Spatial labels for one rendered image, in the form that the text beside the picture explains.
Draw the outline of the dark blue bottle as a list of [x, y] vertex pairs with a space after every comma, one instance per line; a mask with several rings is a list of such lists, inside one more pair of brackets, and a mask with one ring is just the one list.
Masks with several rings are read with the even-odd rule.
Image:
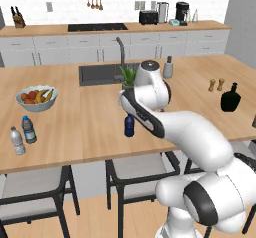
[[124, 120], [124, 134], [126, 137], [132, 137], [134, 135], [135, 121], [131, 114], [128, 114]]

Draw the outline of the green potted plant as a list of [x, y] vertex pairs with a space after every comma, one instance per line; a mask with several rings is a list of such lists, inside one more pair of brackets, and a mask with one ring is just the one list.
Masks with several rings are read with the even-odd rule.
[[133, 68], [123, 68], [120, 67], [122, 75], [124, 76], [124, 81], [122, 82], [122, 88], [130, 88], [134, 86], [134, 81], [136, 78], [137, 71]]

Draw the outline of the dark grey sink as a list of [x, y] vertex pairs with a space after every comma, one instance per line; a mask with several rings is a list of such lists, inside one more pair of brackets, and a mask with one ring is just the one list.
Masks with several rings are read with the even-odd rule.
[[119, 64], [104, 64], [79, 67], [79, 82], [81, 86], [119, 84], [124, 76]]

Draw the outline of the dark grey tap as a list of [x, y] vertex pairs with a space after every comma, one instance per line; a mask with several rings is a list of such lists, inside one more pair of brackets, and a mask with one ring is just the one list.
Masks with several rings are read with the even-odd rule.
[[[121, 67], [124, 67], [124, 61], [125, 61], [125, 49], [124, 49], [124, 45], [123, 42], [121, 41], [121, 39], [119, 37], [116, 37], [116, 41], [118, 42], [119, 46], [120, 46], [120, 52], [121, 52]], [[121, 75], [117, 75], [115, 74], [114, 76], [115, 80], [119, 80], [119, 81], [123, 81], [124, 77]]]

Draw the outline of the grey base cupboards run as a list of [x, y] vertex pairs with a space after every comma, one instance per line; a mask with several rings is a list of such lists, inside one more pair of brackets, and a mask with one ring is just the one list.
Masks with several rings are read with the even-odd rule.
[[6, 37], [0, 38], [0, 66], [118, 61], [121, 59], [121, 52], [116, 37], [123, 42], [125, 60], [222, 54], [228, 36], [227, 29], [217, 29]]

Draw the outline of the black hob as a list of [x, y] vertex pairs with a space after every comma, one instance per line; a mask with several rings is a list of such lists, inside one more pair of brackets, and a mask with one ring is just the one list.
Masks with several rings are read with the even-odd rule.
[[124, 23], [69, 24], [68, 32], [128, 30]]

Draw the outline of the yellow banana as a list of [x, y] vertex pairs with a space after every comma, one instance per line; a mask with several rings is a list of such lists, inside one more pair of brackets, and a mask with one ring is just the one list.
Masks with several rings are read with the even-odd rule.
[[36, 102], [38, 104], [48, 102], [51, 99], [52, 95], [53, 95], [53, 90], [51, 91], [49, 91], [48, 89], [41, 90], [36, 95]]

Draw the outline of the white fruit bowl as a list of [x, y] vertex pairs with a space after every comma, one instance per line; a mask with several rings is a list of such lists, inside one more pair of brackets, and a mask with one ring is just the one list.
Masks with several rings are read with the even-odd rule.
[[[48, 89], [49, 91], [53, 90], [53, 95], [48, 102], [41, 103], [41, 104], [38, 104], [38, 103], [24, 104], [23, 101], [21, 100], [22, 93], [29, 93], [30, 91], [35, 91], [36, 93], [38, 93], [39, 91], [46, 90], [46, 89]], [[20, 106], [22, 106], [25, 110], [29, 112], [43, 112], [50, 109], [53, 106], [57, 96], [58, 96], [58, 90], [55, 87], [49, 86], [49, 85], [37, 85], [37, 86], [30, 86], [29, 88], [25, 88], [21, 92], [18, 92], [16, 94], [15, 100]]]

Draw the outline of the black toaster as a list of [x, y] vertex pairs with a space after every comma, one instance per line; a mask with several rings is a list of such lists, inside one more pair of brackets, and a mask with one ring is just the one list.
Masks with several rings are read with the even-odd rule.
[[139, 12], [139, 23], [141, 25], [157, 25], [158, 24], [158, 12], [152, 10], [144, 10]]

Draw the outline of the red apple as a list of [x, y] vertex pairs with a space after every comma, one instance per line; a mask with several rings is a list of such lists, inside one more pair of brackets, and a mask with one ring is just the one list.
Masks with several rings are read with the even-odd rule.
[[24, 104], [36, 104], [36, 95], [37, 93], [35, 91], [30, 91], [29, 93], [22, 93], [21, 100]]

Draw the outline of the blue-capped plastic bottle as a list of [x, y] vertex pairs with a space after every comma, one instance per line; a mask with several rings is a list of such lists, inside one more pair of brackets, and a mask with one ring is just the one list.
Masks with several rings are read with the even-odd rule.
[[22, 118], [22, 129], [24, 132], [25, 140], [28, 144], [32, 144], [37, 141], [33, 123], [28, 116], [24, 116]]

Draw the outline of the black glass bottle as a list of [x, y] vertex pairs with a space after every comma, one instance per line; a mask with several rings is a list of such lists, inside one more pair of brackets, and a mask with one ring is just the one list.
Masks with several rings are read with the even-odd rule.
[[221, 109], [224, 112], [234, 112], [238, 107], [241, 96], [236, 92], [237, 83], [234, 82], [231, 86], [231, 90], [224, 92], [221, 96]]

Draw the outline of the black coffee machine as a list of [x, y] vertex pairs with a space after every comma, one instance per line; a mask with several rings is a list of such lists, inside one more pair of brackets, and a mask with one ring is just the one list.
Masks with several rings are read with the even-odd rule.
[[179, 21], [181, 26], [186, 26], [186, 18], [188, 16], [189, 4], [186, 2], [177, 2], [176, 3], [176, 15], [175, 19]]

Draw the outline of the clear grey plastic bottle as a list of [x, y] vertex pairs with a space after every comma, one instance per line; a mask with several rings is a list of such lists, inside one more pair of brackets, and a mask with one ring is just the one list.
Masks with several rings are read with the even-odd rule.
[[26, 152], [21, 133], [14, 126], [11, 127], [10, 139], [17, 155], [22, 155]]

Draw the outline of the wooden knife block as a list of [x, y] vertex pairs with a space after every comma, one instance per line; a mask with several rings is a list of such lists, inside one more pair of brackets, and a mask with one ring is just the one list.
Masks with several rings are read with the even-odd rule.
[[22, 14], [19, 12], [18, 7], [11, 7], [12, 18], [16, 28], [24, 28], [26, 26]]

